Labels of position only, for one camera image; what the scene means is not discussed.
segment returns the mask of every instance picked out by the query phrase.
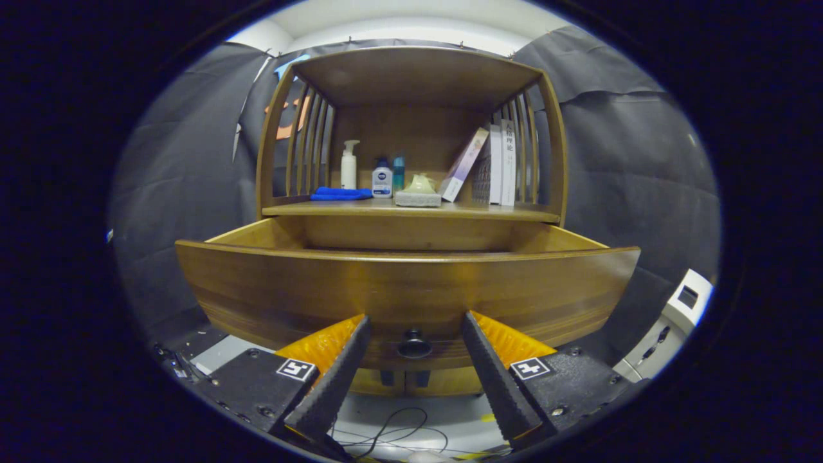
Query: shelf top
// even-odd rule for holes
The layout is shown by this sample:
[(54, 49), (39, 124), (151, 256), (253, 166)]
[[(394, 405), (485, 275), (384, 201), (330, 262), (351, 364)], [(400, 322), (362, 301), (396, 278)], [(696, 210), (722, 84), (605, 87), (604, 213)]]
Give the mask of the shelf top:
[(541, 76), (508, 59), (435, 47), (350, 50), (292, 66), (338, 107), (434, 105), (489, 112)]
[(280, 215), (338, 215), (366, 217), (441, 217), (484, 218), (521, 222), (558, 223), (560, 219), (547, 212), (542, 204), (517, 203), (514, 206), (497, 206), (480, 203), (450, 203), (444, 201), (439, 208), (404, 208), (395, 206), (392, 199), (372, 198), (356, 201), (305, 201), (263, 208), (264, 216)]

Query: white pump bottle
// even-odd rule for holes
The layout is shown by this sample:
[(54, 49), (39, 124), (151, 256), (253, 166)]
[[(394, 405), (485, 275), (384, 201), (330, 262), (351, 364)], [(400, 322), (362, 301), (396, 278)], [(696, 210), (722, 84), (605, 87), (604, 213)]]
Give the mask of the white pump bottle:
[(357, 189), (357, 158), (352, 152), (360, 140), (346, 140), (346, 149), (340, 158), (340, 186), (343, 189)]

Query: open drawer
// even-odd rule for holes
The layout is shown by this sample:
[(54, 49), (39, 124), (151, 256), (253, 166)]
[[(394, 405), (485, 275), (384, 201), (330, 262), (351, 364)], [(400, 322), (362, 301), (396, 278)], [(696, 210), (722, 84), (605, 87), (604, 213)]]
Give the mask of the open drawer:
[[(470, 367), (459, 334), (468, 309), (549, 345), (589, 334), (640, 253), (541, 222), (453, 217), (270, 217), (176, 245), (217, 328), (277, 349), (365, 313), (372, 337), (361, 367), (397, 372)], [(431, 343), (428, 357), (397, 354), (410, 329)], [(358, 377), (374, 382), (377, 372)]]

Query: folded blue cloth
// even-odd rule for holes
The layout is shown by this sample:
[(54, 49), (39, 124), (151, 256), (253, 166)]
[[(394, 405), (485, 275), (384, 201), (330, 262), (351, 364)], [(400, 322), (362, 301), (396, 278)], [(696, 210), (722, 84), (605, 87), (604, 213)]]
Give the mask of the folded blue cloth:
[(351, 201), (368, 198), (371, 198), (371, 190), (368, 188), (342, 189), (321, 186), (311, 195), (312, 201)]

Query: screw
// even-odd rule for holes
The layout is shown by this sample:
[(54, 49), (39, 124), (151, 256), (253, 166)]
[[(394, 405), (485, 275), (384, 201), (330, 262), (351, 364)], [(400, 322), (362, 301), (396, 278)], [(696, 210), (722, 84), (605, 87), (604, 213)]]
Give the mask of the screw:
[(272, 411), (272, 409), (270, 409), (268, 407), (260, 407), (258, 409), (258, 412), (260, 412), (260, 414), (263, 415), (263, 416), (266, 416), (266, 417), (269, 417), (269, 418), (274, 418), (274, 412)]

